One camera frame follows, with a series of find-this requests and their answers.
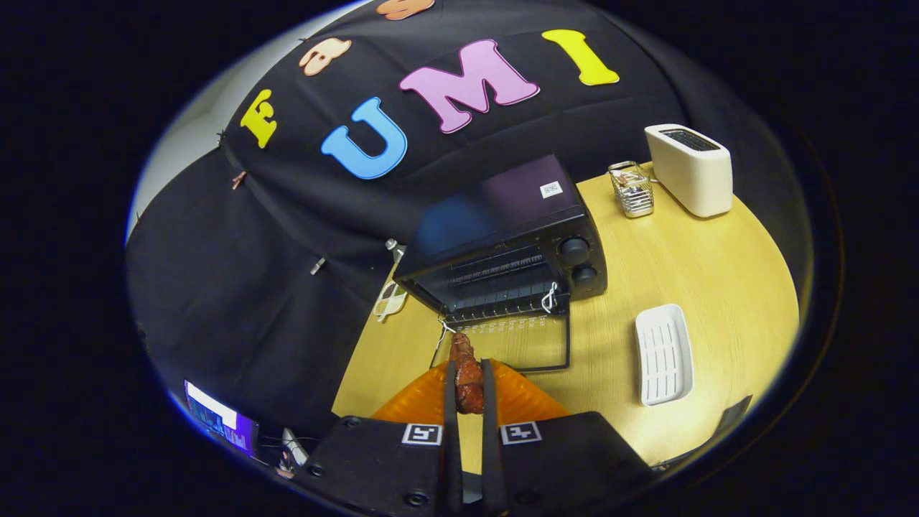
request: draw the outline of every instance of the pink letter m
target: pink letter m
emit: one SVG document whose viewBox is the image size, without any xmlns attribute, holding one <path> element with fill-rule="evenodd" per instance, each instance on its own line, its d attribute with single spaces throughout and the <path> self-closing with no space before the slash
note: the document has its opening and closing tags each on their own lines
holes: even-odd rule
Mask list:
<svg viewBox="0 0 919 517">
<path fill-rule="evenodd" d="M 468 111 L 456 109 L 450 100 L 480 113 L 488 112 L 485 83 L 494 89 L 499 106 L 516 104 L 539 93 L 539 86 L 528 83 L 497 50 L 494 40 L 474 41 L 459 49 L 462 76 L 423 66 L 407 75 L 399 88 L 414 90 L 440 117 L 440 131 L 454 132 L 472 120 Z"/>
</svg>

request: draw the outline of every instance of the sausage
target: sausage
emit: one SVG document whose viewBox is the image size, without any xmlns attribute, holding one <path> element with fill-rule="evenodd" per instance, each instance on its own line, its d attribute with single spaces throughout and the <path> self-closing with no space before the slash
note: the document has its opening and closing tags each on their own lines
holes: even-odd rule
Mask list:
<svg viewBox="0 0 919 517">
<path fill-rule="evenodd" d="M 457 392 L 457 411 L 464 415 L 481 415 L 485 410 L 484 375 L 482 365 L 475 360 L 475 350 L 469 336 L 458 332 L 453 335 L 450 346 L 450 360 L 457 364 L 454 379 Z"/>
</svg>

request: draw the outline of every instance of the white wall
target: white wall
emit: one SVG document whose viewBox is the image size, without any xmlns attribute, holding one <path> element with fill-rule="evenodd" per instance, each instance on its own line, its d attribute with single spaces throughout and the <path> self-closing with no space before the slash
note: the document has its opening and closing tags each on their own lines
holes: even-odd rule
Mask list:
<svg viewBox="0 0 919 517">
<path fill-rule="evenodd" d="M 176 117 L 153 149 L 134 192 L 125 243 L 134 229 L 137 216 L 143 214 L 153 197 L 185 167 L 217 146 L 216 133 L 230 122 L 230 117 L 255 82 L 300 44 L 298 38 L 309 38 L 369 1 L 359 0 L 288 30 L 211 81 Z"/>
</svg>

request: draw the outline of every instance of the metal utensil holder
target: metal utensil holder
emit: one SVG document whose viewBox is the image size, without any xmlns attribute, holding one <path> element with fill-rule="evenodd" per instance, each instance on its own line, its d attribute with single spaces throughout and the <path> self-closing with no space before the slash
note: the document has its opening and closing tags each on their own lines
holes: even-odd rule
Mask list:
<svg viewBox="0 0 919 517">
<path fill-rule="evenodd" d="M 624 170 L 627 167 L 635 170 Z M 616 201 L 626 217 L 634 219 L 654 212 L 654 192 L 644 167 L 632 161 L 619 162 L 607 167 L 607 173 L 613 182 Z"/>
</svg>

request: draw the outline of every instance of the oven knob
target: oven knob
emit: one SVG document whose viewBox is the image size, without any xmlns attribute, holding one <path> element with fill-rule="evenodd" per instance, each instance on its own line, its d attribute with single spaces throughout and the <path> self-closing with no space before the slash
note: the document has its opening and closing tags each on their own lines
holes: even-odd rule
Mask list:
<svg viewBox="0 0 919 517">
<path fill-rule="evenodd" d="M 579 268 L 572 275 L 572 281 L 577 288 L 591 287 L 596 281 L 596 270 L 590 266 Z"/>
<path fill-rule="evenodd" d="M 583 264 L 590 257 L 590 246 L 579 238 L 568 239 L 562 243 L 562 261 L 568 266 Z"/>
</svg>

